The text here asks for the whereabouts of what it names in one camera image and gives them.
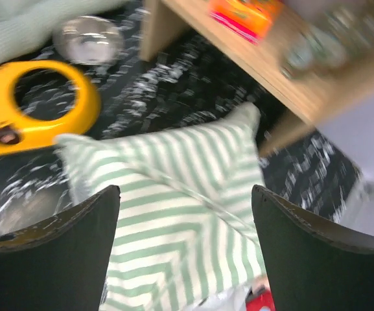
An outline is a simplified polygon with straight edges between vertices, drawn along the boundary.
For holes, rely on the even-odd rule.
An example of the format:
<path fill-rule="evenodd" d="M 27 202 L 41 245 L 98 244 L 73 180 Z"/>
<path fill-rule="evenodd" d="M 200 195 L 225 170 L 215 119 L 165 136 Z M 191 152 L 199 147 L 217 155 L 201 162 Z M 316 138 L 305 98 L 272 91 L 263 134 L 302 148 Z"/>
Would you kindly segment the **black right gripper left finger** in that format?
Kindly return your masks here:
<path fill-rule="evenodd" d="M 0 236 L 0 310 L 98 310 L 119 208 L 112 185 Z"/>

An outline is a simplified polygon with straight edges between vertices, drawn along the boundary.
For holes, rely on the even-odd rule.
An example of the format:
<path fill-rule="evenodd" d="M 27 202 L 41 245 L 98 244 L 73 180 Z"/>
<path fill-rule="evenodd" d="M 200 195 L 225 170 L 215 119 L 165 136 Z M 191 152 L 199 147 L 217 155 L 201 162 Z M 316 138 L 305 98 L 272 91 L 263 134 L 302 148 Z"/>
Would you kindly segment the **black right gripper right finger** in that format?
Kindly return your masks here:
<path fill-rule="evenodd" d="M 374 310 L 374 236 L 260 185 L 251 206 L 276 310 Z"/>

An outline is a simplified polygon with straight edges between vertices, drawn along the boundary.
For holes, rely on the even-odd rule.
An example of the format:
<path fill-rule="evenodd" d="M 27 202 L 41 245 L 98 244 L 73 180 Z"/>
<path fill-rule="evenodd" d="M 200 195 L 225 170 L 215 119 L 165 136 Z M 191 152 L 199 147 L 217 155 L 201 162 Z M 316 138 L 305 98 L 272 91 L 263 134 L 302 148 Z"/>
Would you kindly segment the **green striped pet tent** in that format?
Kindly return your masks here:
<path fill-rule="evenodd" d="M 251 210 L 251 190 L 264 183 L 259 118 L 245 102 L 195 126 L 56 137 L 73 203 L 121 190 L 101 310 L 219 309 L 265 276 Z"/>

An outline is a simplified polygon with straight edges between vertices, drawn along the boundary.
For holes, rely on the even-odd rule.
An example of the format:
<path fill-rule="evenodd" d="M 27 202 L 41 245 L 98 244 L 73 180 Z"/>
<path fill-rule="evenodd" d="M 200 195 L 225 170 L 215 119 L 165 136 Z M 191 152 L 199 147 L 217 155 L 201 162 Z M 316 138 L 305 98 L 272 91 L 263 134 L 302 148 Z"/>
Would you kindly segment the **green checked pet cushion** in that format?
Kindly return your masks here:
<path fill-rule="evenodd" d="M 39 49 L 65 20 L 124 4 L 121 0 L 0 1 L 0 64 Z"/>

